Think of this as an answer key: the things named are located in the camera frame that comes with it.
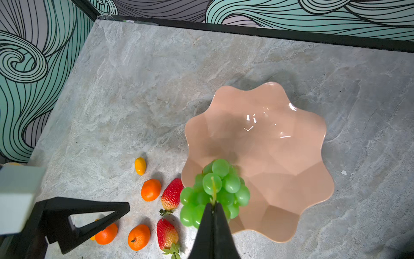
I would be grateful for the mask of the orange tangerine far left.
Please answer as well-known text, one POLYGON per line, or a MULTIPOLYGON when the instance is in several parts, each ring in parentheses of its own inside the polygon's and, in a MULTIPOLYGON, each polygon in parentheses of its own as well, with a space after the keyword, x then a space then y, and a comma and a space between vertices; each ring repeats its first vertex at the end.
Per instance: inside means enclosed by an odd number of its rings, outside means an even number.
POLYGON ((116 223, 112 223, 110 226, 106 227, 103 231, 94 235, 96 237, 96 243, 99 245, 108 245, 110 244, 118 234, 118 226, 116 223))

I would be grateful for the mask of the orange tangerine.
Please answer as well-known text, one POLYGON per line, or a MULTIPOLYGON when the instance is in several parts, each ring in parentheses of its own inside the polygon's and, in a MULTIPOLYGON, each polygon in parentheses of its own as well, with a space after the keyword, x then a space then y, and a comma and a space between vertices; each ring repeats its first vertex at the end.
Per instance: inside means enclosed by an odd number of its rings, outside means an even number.
POLYGON ((151 231, 145 224, 140 224, 133 228, 128 235, 128 245, 133 251, 144 248, 151 238, 151 231))
POLYGON ((141 196, 144 201, 151 202, 156 200, 161 193, 161 182, 157 179, 146 181, 141 189, 141 196))
POLYGON ((96 243, 99 245, 108 245, 110 244, 118 234, 118 226, 116 223, 112 223, 110 226, 106 227, 103 231, 94 235, 96 237, 96 243))

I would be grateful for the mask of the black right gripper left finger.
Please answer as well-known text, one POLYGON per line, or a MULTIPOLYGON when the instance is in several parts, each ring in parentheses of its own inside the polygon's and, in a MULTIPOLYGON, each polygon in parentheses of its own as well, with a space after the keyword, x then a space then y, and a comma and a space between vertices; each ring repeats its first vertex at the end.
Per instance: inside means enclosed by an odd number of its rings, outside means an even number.
POLYGON ((189 259, 213 259, 213 206, 207 204, 189 259))

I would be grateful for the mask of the orange tangerine lower middle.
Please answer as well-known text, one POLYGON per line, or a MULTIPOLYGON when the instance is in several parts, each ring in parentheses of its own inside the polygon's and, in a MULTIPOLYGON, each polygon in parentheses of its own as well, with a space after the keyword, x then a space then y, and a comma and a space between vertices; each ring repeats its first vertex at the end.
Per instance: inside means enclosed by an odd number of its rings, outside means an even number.
POLYGON ((151 231, 145 224, 140 224, 133 228, 128 235, 128 245, 133 251, 144 248, 151 238, 151 231))

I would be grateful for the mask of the yellow kumquat by tangerine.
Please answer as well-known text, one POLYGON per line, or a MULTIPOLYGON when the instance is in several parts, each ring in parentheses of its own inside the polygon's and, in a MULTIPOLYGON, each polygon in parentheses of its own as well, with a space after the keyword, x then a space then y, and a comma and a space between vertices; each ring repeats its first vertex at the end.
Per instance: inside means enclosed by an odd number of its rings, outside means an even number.
POLYGON ((92 236, 91 238, 90 238, 90 240, 92 240, 92 241, 96 241, 96 237, 95 236, 92 236))

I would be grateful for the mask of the strawberry pair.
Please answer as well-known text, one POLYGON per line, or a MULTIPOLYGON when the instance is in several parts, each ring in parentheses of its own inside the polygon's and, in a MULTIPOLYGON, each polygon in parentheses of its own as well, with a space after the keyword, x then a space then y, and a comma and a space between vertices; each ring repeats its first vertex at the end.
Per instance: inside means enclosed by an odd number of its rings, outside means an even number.
POLYGON ((180 178, 174 179, 165 189, 161 196, 162 209, 160 209, 160 216, 172 214, 180 205, 180 195, 184 189, 182 180, 180 178))
POLYGON ((164 255, 172 259, 180 259, 179 234, 175 227, 166 219, 160 219, 156 226, 158 246, 164 255))

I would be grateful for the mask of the pink scalloped fruit bowl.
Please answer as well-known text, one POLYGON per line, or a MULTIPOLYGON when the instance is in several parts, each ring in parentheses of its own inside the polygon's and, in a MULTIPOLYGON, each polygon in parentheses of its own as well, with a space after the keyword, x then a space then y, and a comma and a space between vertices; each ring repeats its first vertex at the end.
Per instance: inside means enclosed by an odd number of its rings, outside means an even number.
POLYGON ((231 232, 251 230, 288 242, 302 213, 333 195, 321 155, 326 131, 325 120, 295 107, 278 83, 248 91, 220 87, 207 110, 185 125, 189 153, 182 183, 192 186, 207 164, 227 160, 251 193, 230 221, 231 232))

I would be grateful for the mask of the lower strawberry left pair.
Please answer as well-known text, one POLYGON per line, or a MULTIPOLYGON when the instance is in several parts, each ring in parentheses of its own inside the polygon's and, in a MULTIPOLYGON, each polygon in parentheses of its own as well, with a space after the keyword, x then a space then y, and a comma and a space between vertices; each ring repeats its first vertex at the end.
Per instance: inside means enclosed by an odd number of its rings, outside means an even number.
POLYGON ((160 219, 156 226, 158 246, 164 255, 172 259, 180 259, 179 234, 175 227, 166 219, 160 219))

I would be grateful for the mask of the yellow kumquat far left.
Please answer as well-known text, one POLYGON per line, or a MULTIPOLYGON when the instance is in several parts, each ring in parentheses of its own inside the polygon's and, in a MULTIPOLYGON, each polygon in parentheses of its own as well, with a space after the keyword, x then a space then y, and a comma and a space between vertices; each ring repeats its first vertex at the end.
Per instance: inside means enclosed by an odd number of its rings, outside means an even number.
POLYGON ((147 164, 143 157, 139 157, 135 160, 134 163, 136 173, 138 175, 144 175, 146 172, 147 164))

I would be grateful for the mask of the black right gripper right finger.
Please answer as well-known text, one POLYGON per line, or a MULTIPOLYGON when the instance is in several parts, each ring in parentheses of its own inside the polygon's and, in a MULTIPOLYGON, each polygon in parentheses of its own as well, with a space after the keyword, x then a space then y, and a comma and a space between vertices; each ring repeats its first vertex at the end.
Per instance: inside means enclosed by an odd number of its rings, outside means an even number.
POLYGON ((216 203, 214 206, 214 258, 240 259, 223 206, 220 203, 216 203))

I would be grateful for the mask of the green grape bunch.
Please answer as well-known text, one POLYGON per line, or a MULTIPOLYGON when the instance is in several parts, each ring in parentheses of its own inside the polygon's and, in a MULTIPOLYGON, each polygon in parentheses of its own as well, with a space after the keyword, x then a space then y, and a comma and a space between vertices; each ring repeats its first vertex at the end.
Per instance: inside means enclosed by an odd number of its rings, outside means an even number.
POLYGON ((240 208, 249 204, 250 197, 250 190, 236 167, 225 159, 213 160, 195 176, 194 185, 181 192, 180 221, 186 227, 198 228, 207 204, 221 204, 230 221, 239 215, 240 208))

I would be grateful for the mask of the orange tangerine upper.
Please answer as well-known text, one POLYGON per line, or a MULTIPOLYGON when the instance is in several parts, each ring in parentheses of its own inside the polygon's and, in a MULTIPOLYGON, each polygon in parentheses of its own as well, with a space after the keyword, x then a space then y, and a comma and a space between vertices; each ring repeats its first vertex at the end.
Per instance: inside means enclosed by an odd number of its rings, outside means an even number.
POLYGON ((144 201, 151 202, 156 200, 161 193, 161 182, 157 179, 146 181, 141 189, 141 196, 144 201))

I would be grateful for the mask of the upper strawberry left pair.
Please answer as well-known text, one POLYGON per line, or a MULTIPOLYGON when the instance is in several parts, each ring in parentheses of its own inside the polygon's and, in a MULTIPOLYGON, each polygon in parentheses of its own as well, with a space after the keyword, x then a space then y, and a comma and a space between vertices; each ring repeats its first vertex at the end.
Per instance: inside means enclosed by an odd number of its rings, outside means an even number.
POLYGON ((180 178, 174 179, 165 189, 161 196, 162 209, 160 209, 160 216, 172 214, 180 205, 180 195, 184 189, 182 180, 180 178))

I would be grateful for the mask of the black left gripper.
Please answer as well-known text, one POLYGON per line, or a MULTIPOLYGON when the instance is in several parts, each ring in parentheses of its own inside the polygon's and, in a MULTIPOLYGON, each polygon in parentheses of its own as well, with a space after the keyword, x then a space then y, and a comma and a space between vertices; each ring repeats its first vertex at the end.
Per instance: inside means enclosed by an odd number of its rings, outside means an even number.
MULTIPOLYGON (((1 258, 30 258, 38 243, 40 209, 35 206, 46 169, 5 164, 1 168, 1 258)), ((46 200, 45 236, 67 254, 130 211, 128 202, 54 197, 46 200)))

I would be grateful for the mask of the black corner frame post left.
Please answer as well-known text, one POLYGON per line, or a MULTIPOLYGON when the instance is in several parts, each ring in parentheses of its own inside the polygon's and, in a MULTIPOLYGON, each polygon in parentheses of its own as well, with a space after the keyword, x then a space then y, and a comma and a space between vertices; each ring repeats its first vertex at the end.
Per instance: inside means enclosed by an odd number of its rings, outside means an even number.
POLYGON ((100 16, 99 11, 88 0, 72 0, 72 2, 93 21, 100 16))

